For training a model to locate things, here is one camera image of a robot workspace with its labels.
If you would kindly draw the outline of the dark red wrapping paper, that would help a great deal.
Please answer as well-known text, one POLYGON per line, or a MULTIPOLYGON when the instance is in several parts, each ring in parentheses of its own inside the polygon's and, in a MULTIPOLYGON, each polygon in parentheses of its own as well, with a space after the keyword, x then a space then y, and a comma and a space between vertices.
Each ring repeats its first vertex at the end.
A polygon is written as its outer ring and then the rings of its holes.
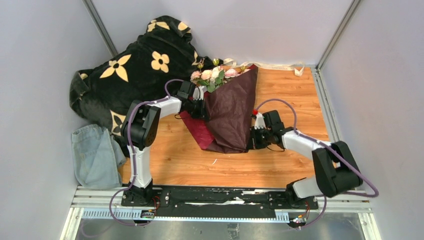
POLYGON ((187 111, 180 116, 201 150, 224 154, 248 152, 252 113, 256 101, 258 67, 225 83, 205 96, 207 119, 187 111))

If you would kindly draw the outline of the pink fake flower stem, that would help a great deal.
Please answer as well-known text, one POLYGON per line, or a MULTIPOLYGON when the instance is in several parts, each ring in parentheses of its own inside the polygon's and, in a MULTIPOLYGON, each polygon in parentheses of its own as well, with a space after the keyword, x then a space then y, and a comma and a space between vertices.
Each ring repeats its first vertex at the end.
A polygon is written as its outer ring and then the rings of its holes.
POLYGON ((242 67, 239 70, 235 69, 235 68, 229 68, 227 70, 224 71, 224 79, 229 81, 230 79, 233 79, 235 77, 238 77, 241 74, 247 73, 248 71, 250 71, 249 68, 246 67, 242 67))
POLYGON ((190 81, 194 84, 197 84, 201 80, 202 68, 204 67, 203 63, 199 63, 196 66, 196 70, 191 74, 190 81))

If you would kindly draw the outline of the cream ribbon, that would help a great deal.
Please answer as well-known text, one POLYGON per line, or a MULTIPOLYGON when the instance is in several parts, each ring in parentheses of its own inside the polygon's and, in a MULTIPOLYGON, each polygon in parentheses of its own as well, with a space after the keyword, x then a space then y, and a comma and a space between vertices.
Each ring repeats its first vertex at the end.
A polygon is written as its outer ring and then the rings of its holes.
POLYGON ((301 77, 304 73, 306 64, 304 62, 297 62, 294 64, 270 64, 270 63, 264 63, 264 62, 257 62, 257 61, 245 61, 241 64, 238 64, 234 59, 232 58, 225 58, 223 60, 223 64, 225 66, 230 66, 231 69, 234 68, 247 68, 250 66, 257 66, 258 68, 267 69, 267 70, 279 70, 279 71, 286 71, 286 72, 293 72, 295 76, 301 77))

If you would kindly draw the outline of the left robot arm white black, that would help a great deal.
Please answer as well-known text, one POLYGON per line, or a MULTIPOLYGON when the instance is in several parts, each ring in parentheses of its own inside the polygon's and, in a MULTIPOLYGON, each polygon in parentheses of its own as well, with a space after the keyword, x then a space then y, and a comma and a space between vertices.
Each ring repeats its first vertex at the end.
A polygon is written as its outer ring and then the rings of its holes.
POLYGON ((146 206, 154 197, 153 178, 150 171, 151 145, 156 139, 162 118, 186 112, 194 118, 206 116, 205 93, 207 87, 181 81, 175 95, 169 91, 157 100, 131 103, 121 135, 125 139, 129 154, 131 176, 129 186, 124 189, 122 205, 146 206))

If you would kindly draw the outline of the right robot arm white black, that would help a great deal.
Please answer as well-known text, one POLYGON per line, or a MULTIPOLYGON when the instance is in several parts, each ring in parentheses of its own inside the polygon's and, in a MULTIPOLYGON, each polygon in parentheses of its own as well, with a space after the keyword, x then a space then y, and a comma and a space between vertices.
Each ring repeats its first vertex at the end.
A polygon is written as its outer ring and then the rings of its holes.
POLYGON ((259 150, 276 145, 283 151, 294 151, 313 162, 314 176, 286 185, 284 200, 297 207, 310 197, 334 197, 359 187, 363 180, 359 168, 343 141, 320 141, 294 127, 285 127, 277 110, 253 111, 254 125, 250 128, 248 149, 259 150))

